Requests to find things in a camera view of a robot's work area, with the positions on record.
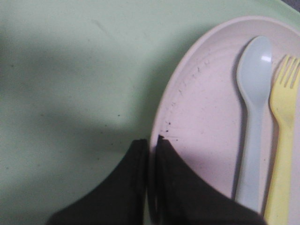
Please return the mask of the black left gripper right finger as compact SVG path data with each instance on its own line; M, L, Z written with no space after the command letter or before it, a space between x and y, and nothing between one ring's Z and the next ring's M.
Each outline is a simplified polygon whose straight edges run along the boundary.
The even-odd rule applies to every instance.
M150 149L148 203L155 225L264 225L257 212L228 198L199 177L169 140Z

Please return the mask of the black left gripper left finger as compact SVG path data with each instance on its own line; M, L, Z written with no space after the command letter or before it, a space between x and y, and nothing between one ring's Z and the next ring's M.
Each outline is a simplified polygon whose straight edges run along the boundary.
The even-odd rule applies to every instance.
M54 213L49 225L141 225L146 195L148 143L132 141L124 158L94 190Z

